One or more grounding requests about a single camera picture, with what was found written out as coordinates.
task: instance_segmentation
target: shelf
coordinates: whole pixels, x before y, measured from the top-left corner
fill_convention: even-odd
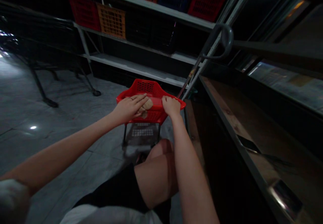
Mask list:
[[[100,35],[100,36],[103,36],[103,37],[107,37],[107,38],[110,38],[112,40],[119,41],[119,42],[122,42],[122,43],[125,43],[125,44],[128,44],[128,45],[131,45],[131,46],[135,46],[135,47],[138,47],[138,48],[150,51],[150,52],[154,52],[154,53],[163,55],[165,57],[176,59],[176,60],[182,61],[184,63],[191,64],[191,65],[194,65],[196,63],[196,60],[197,60],[197,58],[191,57],[189,55],[185,55],[183,53],[175,52],[173,54],[167,54],[167,53],[161,52],[159,50],[156,50],[156,49],[153,49],[153,48],[150,48],[150,47],[145,47],[145,46],[133,43],[133,42],[129,42],[129,41],[127,41],[125,39],[122,39],[122,38],[119,38],[119,37],[115,37],[115,36],[112,36],[112,35],[109,35],[109,34],[106,34],[106,33],[103,33],[103,32],[98,32],[98,31],[95,31],[95,30],[80,26],[80,25],[76,24],[75,22],[74,22],[74,26],[76,28],[80,28],[80,29],[82,29],[84,31],[91,32],[91,33],[94,33],[94,34],[97,34],[97,35]]]
[[[267,202],[272,202],[266,197],[268,186],[280,178],[303,202],[299,218],[319,223],[323,218],[319,208],[323,199],[322,163],[240,91],[206,77],[200,76],[200,80]],[[252,141],[262,154],[286,161],[292,167],[247,151],[237,136]],[[270,206],[279,216],[277,207]]]
[[[107,54],[91,55],[89,56],[89,59],[178,87],[182,87],[186,81],[185,78],[165,73],[144,65],[136,64],[121,58],[113,57]]]
[[[170,8],[165,7],[165,6],[162,6],[162,5],[147,1],[147,0],[124,0],[124,1],[127,1],[127,2],[132,3],[132,4],[136,4],[136,5],[151,9],[151,10],[158,11],[158,12],[163,13],[163,14],[173,16],[173,17],[175,17],[177,19],[192,23],[194,25],[198,25],[198,26],[200,26],[202,28],[207,28],[207,29],[211,30],[211,29],[213,29],[213,27],[215,25],[215,23],[213,23],[213,22],[209,22],[209,21],[206,21],[206,20],[191,16],[189,14],[179,12],[179,11],[174,10],[174,9],[170,9]]]

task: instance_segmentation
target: chair leg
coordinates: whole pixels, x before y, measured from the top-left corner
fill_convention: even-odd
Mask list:
[[[124,133],[123,133],[123,141],[122,141],[122,145],[125,146],[126,142],[125,142],[125,135],[127,133],[127,124],[124,125]]]

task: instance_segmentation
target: floor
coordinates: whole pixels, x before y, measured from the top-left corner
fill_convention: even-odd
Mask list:
[[[13,58],[0,58],[0,175],[108,114],[116,106],[116,96],[126,89],[89,75],[94,88],[102,93],[95,97],[85,80],[76,79],[72,72],[59,71],[60,81],[47,71],[37,73],[47,97],[59,103],[59,108],[42,102],[25,66]],[[119,126],[103,136],[34,195],[26,223],[59,223],[77,200],[135,161],[139,151],[149,149],[157,128],[146,124],[128,127],[129,144],[124,149],[123,130]],[[161,127],[161,137],[174,140],[169,118]],[[172,198],[170,220],[182,223],[178,194]]]

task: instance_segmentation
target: white shelf board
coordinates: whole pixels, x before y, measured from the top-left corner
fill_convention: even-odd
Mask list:
[[[162,6],[162,5],[147,1],[147,0],[124,0],[124,1],[133,3],[133,4],[136,4],[136,5],[151,9],[151,10],[155,10],[160,13],[164,13],[164,14],[176,17],[176,18],[181,19],[183,21],[187,21],[187,22],[190,22],[195,25],[199,25],[204,28],[213,29],[213,27],[215,25],[215,23],[213,23],[213,22],[209,22],[209,21],[191,16],[191,15],[183,13],[183,12],[179,12],[177,10],[174,10],[174,9],[171,9],[171,8],[168,8],[168,7],[165,7],[165,6]]]
[[[173,54],[167,54],[167,53],[164,53],[162,51],[159,51],[159,50],[156,50],[156,49],[153,49],[153,48],[150,48],[150,47],[145,47],[145,46],[133,43],[133,42],[129,42],[126,39],[123,39],[123,38],[115,37],[115,36],[112,36],[112,35],[109,35],[109,34],[106,34],[106,33],[103,33],[103,32],[98,32],[98,31],[95,31],[95,30],[80,26],[80,25],[76,24],[75,22],[74,22],[74,26],[76,28],[79,27],[80,29],[82,29],[84,31],[95,33],[97,35],[104,36],[104,37],[107,37],[107,38],[110,38],[110,39],[113,39],[113,40],[116,40],[116,41],[119,41],[119,42],[122,42],[122,43],[125,43],[125,44],[128,44],[128,45],[139,47],[141,49],[144,49],[144,50],[147,50],[147,51],[150,51],[150,52],[154,52],[154,53],[157,53],[157,54],[169,57],[169,58],[173,58],[173,59],[176,59],[176,60],[191,64],[191,65],[194,65],[196,63],[196,60],[197,60],[197,58],[195,58],[195,57],[191,57],[189,55],[185,55],[185,54],[179,53],[179,52],[175,52]]]
[[[182,87],[185,83],[185,78],[178,77],[169,73],[165,73],[151,67],[147,67],[141,64],[133,63],[121,58],[110,56],[107,54],[97,54],[89,56],[90,60],[97,61],[103,64],[107,64],[116,68],[120,68],[132,73],[136,73],[151,79],[159,80],[161,82],[169,83],[178,87]]]

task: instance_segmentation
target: metal frame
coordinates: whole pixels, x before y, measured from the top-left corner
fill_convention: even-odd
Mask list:
[[[323,79],[320,45],[234,41],[234,47],[271,60],[270,64],[280,68]]]
[[[191,57],[191,56],[184,55],[184,54],[177,53],[177,52],[175,52],[173,54],[166,54],[166,53],[164,53],[162,51],[158,51],[158,50],[150,48],[150,47],[145,47],[145,46],[133,43],[133,42],[129,42],[129,41],[127,41],[125,39],[122,39],[122,38],[119,38],[119,37],[115,37],[115,36],[112,36],[112,35],[109,35],[109,34],[106,34],[106,33],[103,33],[103,32],[98,32],[98,31],[92,30],[90,28],[80,26],[80,25],[76,24],[75,22],[74,22],[74,27],[76,27],[77,29],[81,29],[81,30],[85,31],[85,33],[86,32],[91,32],[91,33],[99,35],[99,40],[100,41],[102,41],[102,36],[103,36],[103,37],[110,38],[110,39],[118,41],[118,42],[122,42],[122,43],[125,43],[125,44],[128,44],[128,45],[131,45],[131,46],[135,46],[135,47],[138,47],[138,48],[150,51],[150,52],[154,52],[154,53],[163,55],[165,57],[170,57],[172,59],[176,59],[176,60],[182,61],[184,63],[194,65],[195,62],[196,62],[195,57]],[[101,49],[101,52],[103,52],[103,47],[102,47],[101,44],[100,44],[100,49]]]
[[[231,26],[233,24],[233,22],[235,21],[235,19],[237,18],[240,10],[242,9],[243,5],[245,4],[247,0],[238,0],[235,8],[233,9],[232,13],[230,14],[228,20],[226,21],[226,24]],[[222,18],[219,18],[219,21],[220,20],[224,20],[224,18],[226,18],[227,15],[223,14],[222,15]],[[207,56],[208,57],[211,57],[214,53],[215,53],[215,50],[217,49],[217,46],[219,45],[219,42],[220,42],[220,38],[221,38],[221,35],[219,35],[217,37],[217,39],[215,40],[215,42],[213,43],[210,51],[208,52]],[[190,84],[188,85],[188,89],[187,91],[184,93],[183,97],[182,97],[182,100],[184,100],[188,93],[190,92],[190,90],[192,89],[193,85],[195,84],[196,80],[198,79],[199,75],[204,71],[204,69],[206,68],[207,64],[208,64],[209,60],[208,59],[205,59],[203,61],[203,65],[199,68],[199,70],[197,71],[196,75],[194,77],[192,77],[191,81],[190,81]]]
[[[123,146],[123,147],[125,147],[125,146],[126,146],[126,144],[127,144],[127,142],[125,141],[125,137],[126,137],[126,135],[127,135],[127,125],[128,125],[128,124],[125,124],[125,125],[124,125],[123,140],[122,140],[122,146]],[[157,142],[156,142],[156,143],[158,143],[158,142],[159,142],[159,138],[160,138],[160,129],[161,129],[161,125],[160,125],[160,124],[158,124],[158,134],[157,134]]]
[[[214,26],[215,26],[215,23],[207,22],[205,20],[196,18],[194,16],[190,16],[188,14],[185,14],[185,13],[182,13],[182,12],[179,12],[179,11],[176,11],[176,10],[172,10],[170,8],[167,8],[167,7],[164,7],[164,6],[149,2],[149,1],[145,1],[145,0],[124,0],[124,1],[130,2],[130,3],[133,3],[133,4],[137,4],[137,5],[140,5],[142,7],[152,9],[152,10],[156,10],[156,11],[159,11],[160,13],[165,13],[165,14],[171,15],[173,17],[176,17],[178,19],[184,20],[186,22],[190,22],[192,24],[192,26],[203,27],[204,29],[213,29]],[[232,25],[233,22],[235,21],[235,19],[237,18],[240,10],[242,9],[242,7],[243,7],[243,5],[245,4],[246,1],[247,0],[229,0],[228,3],[225,5],[225,8],[224,8],[223,12],[221,13],[221,15],[220,15],[220,17],[218,19],[218,23],[225,21],[226,18],[229,16],[229,18],[226,21],[226,24],[229,25],[229,26]],[[74,25],[76,26],[76,28],[78,29],[78,31],[80,33],[82,44],[83,44],[83,47],[84,47],[84,50],[85,50],[85,56],[86,56],[86,58],[87,58],[87,60],[89,62],[90,68],[91,68],[91,60],[97,61],[96,60],[97,58],[96,57],[93,58],[89,53],[83,29],[80,26],[78,26],[77,24],[74,24]],[[201,72],[203,72],[206,65],[208,64],[209,59],[212,58],[212,56],[213,56],[213,54],[214,54],[214,52],[215,52],[215,50],[216,50],[216,48],[217,48],[217,46],[218,46],[218,44],[220,42],[220,38],[221,38],[221,33],[216,38],[215,42],[213,43],[213,45],[209,49],[208,53],[206,53],[205,55],[202,55],[202,57],[197,58],[196,63],[194,65],[194,67],[193,67],[193,70],[191,71],[191,73],[190,73],[190,75],[189,75],[189,77],[187,79],[187,82],[185,82],[185,84],[182,87],[181,92],[183,92],[184,89],[187,89],[187,91],[185,92],[185,94],[183,96],[183,99],[187,96],[189,91],[192,89],[192,86],[196,82],[199,74]],[[183,59],[183,58],[181,56],[179,56],[179,57],[175,56],[175,59]]]
[[[175,17],[177,19],[183,20],[185,22],[189,22],[192,24],[192,26],[197,27],[202,30],[210,31],[215,26],[214,22],[209,22],[203,19],[200,19],[198,17],[191,16],[189,14],[179,12],[177,10],[147,1],[147,0],[123,0],[132,4],[136,4],[145,8],[148,8],[150,10],[157,11],[159,13],[163,13],[166,15],[170,15],[172,17]]]

